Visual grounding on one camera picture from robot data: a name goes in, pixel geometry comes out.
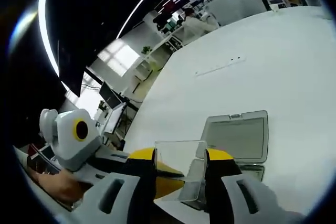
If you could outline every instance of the curved light strip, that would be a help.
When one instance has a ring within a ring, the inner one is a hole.
[[[57,76],[59,76],[58,66],[56,64],[54,54],[52,53],[48,34],[47,34],[46,0],[38,0],[38,23],[40,26],[43,45],[46,48],[48,58],[50,60],[50,63],[55,73],[57,74]]]
[[[14,48],[16,47],[18,41],[22,38],[25,31],[28,29],[30,23],[34,20],[37,15],[37,11],[26,11],[24,12],[18,22],[15,25],[15,28],[10,36],[9,40],[9,52],[13,52]]]
[[[133,10],[133,11],[131,12],[131,14],[128,16],[128,18],[126,19],[125,23],[122,25],[122,27],[121,27],[121,29],[120,29],[120,31],[119,31],[119,33],[118,33],[116,39],[119,38],[119,36],[120,36],[120,34],[122,33],[122,31],[124,30],[126,24],[128,23],[128,21],[130,21],[131,17],[133,16],[133,14],[134,14],[135,11],[139,8],[139,6],[142,4],[143,1],[144,1],[144,0],[140,0],[140,1],[138,2],[138,4],[135,6],[134,10]]]
[[[159,10],[158,13],[162,13],[163,9],[164,9],[164,7],[161,10]]]

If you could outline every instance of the yellow circular joint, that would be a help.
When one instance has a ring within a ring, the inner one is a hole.
[[[89,134],[89,129],[88,125],[82,118],[75,119],[73,121],[74,125],[72,127],[72,134],[73,137],[78,141],[78,142],[83,142],[85,141],[86,137]]]

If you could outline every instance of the transparent plastic box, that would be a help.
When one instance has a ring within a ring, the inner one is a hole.
[[[193,201],[198,198],[205,177],[206,148],[204,141],[155,142],[155,165],[159,176],[162,174],[163,177],[184,182],[181,189],[164,196],[162,200]],[[162,173],[159,162],[176,171]]]

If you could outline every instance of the white table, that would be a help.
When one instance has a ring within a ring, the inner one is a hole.
[[[229,65],[231,59],[236,63]],[[199,140],[208,116],[267,110],[263,182],[281,207],[307,214],[336,171],[335,81],[335,27],[320,8],[248,17],[171,56],[141,105],[124,150]],[[179,202],[156,203],[182,222],[208,222],[207,214]]]

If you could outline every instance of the computer monitor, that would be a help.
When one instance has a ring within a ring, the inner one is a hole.
[[[111,109],[114,109],[116,106],[122,103],[122,101],[118,97],[118,94],[111,90],[106,82],[104,82],[101,86],[99,94],[101,95],[101,97],[103,97],[103,99],[106,101]]]

